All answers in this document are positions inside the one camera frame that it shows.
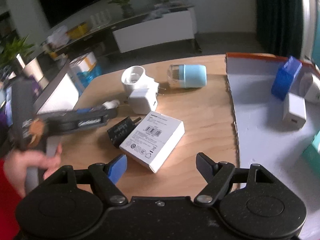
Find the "person's left hand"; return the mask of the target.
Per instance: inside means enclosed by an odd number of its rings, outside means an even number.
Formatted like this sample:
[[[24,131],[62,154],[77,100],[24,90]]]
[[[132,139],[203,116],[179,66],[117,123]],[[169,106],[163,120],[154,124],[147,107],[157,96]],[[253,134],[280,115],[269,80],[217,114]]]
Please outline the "person's left hand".
[[[61,143],[58,144],[53,157],[45,156],[43,152],[36,150],[24,152],[17,149],[12,150],[4,159],[4,176],[16,192],[21,197],[25,197],[27,169],[30,167],[43,169],[43,178],[47,179],[59,169],[61,164],[61,153]]]

